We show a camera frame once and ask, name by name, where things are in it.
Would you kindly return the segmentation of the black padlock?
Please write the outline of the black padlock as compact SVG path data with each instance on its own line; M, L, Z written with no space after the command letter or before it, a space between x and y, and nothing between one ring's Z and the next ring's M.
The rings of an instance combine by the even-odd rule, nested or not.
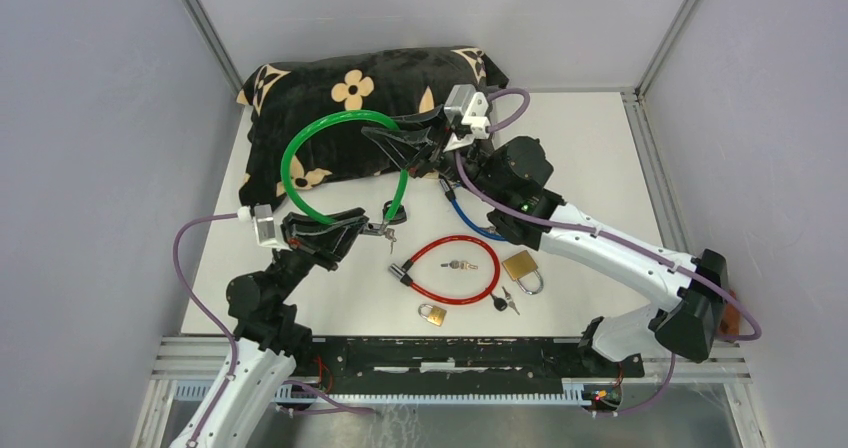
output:
M391 201L386 201L382 207L382 215L384 219L388 218L388 212L392 206ZM397 210L394 212L393 217L389 220L389 225L398 225L405 223L408 220L408 214L406 208L403 204L400 204L397 207Z

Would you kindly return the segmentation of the green cable lock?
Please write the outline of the green cable lock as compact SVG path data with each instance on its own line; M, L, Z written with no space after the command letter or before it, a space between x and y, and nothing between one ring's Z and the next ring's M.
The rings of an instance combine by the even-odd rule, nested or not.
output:
M401 130L394 122L394 120L391 119L389 116L372 110L360 109L353 111L338 112L324 116L310 123L297 135L295 135L291 142L287 145L282 155L280 162L280 177L281 182L283 183L285 194L290 199L290 201L302 211L304 215L308 215L310 217L317 216L319 220L322 220L325 216L325 214L320 213L319 211L312 208L308 203L306 203L294 186L294 182L291 178L291 164L295 155L297 154L301 146L314 135L320 133L321 131L329 127L353 121L371 122L382 128L388 128L390 130Z

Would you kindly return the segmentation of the blue cable lock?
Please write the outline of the blue cable lock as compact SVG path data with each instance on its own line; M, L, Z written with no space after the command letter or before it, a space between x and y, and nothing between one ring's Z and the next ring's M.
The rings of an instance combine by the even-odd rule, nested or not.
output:
M506 241L506 239L504 237L500 236L495 231L494 228L483 228L483 227L479 226L478 224L476 224L475 222L473 222L468 217L468 215L461 208L459 202L457 201L454 186L449 181L440 177L438 179L438 182L439 182L439 185L440 185L440 187L443 191L445 198L451 204L451 206L454 209L457 216L472 232L476 233L477 235L479 235L483 238L486 238L486 239L489 239L489 240L492 240L492 241L500 241L500 242Z

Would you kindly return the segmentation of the small brass padlock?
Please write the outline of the small brass padlock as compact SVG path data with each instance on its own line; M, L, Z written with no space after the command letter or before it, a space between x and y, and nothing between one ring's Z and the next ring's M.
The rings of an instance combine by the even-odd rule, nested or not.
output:
M441 327L445 321L447 310L432 304L421 304L417 308L418 315L426 322Z

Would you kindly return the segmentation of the large brass padlock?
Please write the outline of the large brass padlock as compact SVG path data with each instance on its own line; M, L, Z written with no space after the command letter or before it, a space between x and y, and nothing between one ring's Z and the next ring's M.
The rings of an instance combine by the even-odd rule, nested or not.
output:
M506 258L501 262L501 265L523 293L533 296L543 292L544 279L539 272L538 264L528 250L522 250ZM537 280L535 288L529 287L523 282L523 279L530 275L533 275Z

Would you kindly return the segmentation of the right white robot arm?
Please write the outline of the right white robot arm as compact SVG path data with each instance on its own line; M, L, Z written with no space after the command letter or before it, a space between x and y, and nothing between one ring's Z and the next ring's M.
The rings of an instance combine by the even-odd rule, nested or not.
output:
M487 218L506 241L558 255L633 289L648 303L592 320L577 350L580 368L602 376L618 361L662 347L693 362L708 359L727 305L727 263L641 241L606 226L545 185L554 168L536 138L516 136L492 152L454 148L459 127L432 111L392 130L367 124L363 135L411 176L436 172L492 206Z

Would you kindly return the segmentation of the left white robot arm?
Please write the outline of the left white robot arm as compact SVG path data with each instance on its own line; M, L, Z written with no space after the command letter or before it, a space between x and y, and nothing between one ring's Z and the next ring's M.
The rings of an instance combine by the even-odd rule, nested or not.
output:
M307 372L315 352L311 329L296 321L297 308L286 298L314 267L337 269L369 219L361 208L338 213L325 225L291 213L270 222L271 237L282 243L262 271L233 278L227 285L227 326L195 293L192 302L224 334L229 353L190 421L172 441L174 447L243 447L275 393Z

